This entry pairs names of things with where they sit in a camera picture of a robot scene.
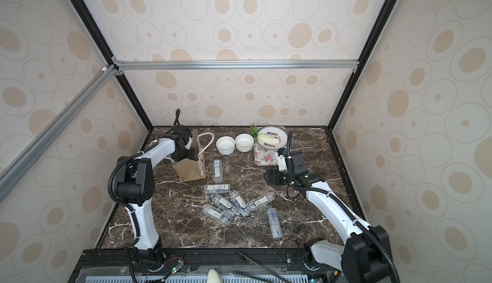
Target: white bowl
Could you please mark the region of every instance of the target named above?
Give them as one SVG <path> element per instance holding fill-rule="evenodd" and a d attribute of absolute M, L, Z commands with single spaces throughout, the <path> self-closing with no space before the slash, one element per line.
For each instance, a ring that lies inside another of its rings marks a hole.
<path fill-rule="evenodd" d="M 236 148 L 240 152 L 249 152 L 253 149 L 254 139 L 249 133 L 241 133 L 236 137 Z"/>
<path fill-rule="evenodd" d="M 236 142 L 234 138 L 229 136 L 220 137 L 217 139 L 216 146 L 217 151 L 222 155 L 230 155 L 234 151 L 234 145 Z"/>

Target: ventilation grille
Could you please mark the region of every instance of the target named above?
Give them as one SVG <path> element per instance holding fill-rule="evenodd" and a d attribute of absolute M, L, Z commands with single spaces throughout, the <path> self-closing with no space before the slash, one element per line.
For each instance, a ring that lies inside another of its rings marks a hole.
<path fill-rule="evenodd" d="M 242 279 L 231 275 L 224 275 L 222 283 L 262 283 L 258 280 Z M 261 279 L 270 280 L 280 283 L 280 280 L 271 275 L 256 275 Z M 282 275 L 283 278 L 291 283 L 308 283 L 307 275 Z M 163 276 L 142 276 L 139 283 L 145 283 L 151 280 L 162 279 Z M 85 283 L 132 283 L 130 276 L 89 276 L 86 277 Z M 165 283 L 207 283 L 207 276 L 188 276 L 188 277 L 170 277 Z"/>

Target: rope handle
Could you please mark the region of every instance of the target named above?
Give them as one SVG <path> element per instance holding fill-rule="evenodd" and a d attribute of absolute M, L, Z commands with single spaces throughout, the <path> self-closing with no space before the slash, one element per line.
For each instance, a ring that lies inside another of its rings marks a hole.
<path fill-rule="evenodd" d="M 206 134 L 211 135 L 212 136 L 212 139 L 210 140 L 210 142 L 200 152 L 198 152 L 198 157 L 200 157 L 200 155 L 212 144 L 213 140 L 215 139 L 215 136 L 213 135 L 213 133 L 211 133 L 211 132 L 202 132 L 198 136 L 196 136 L 197 142 L 200 143 L 200 137 L 201 136 L 204 136 Z"/>

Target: ceramic plate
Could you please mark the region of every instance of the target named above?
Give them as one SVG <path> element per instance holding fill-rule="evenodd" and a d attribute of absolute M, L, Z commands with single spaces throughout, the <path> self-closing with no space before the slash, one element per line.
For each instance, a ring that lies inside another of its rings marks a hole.
<path fill-rule="evenodd" d="M 259 143 L 258 139 L 256 140 L 261 147 L 266 148 L 267 150 L 278 150 L 282 147 L 284 147 L 287 144 L 287 133 L 285 130 L 283 130 L 280 127 L 277 126 L 265 126 L 262 127 L 258 130 L 258 133 L 265 133 L 269 134 L 278 140 L 280 140 L 280 143 L 277 144 L 276 146 L 272 146 L 266 143 Z"/>

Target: wall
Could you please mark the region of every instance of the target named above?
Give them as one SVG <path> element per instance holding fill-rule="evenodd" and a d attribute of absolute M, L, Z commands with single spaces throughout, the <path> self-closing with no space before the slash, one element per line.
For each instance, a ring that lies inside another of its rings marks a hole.
<path fill-rule="evenodd" d="M 109 174 L 147 131 L 115 78 L 0 202 L 0 282 L 67 282 L 114 202 Z"/>
<path fill-rule="evenodd" d="M 0 172 L 106 64 L 66 0 L 0 0 Z"/>
<path fill-rule="evenodd" d="M 154 125 L 325 125 L 351 69 L 126 71 Z"/>
<path fill-rule="evenodd" d="M 402 282 L 492 276 L 491 5 L 400 0 L 335 127 Z"/>
<path fill-rule="evenodd" d="M 384 0 L 88 0 L 120 60 L 357 59 Z"/>

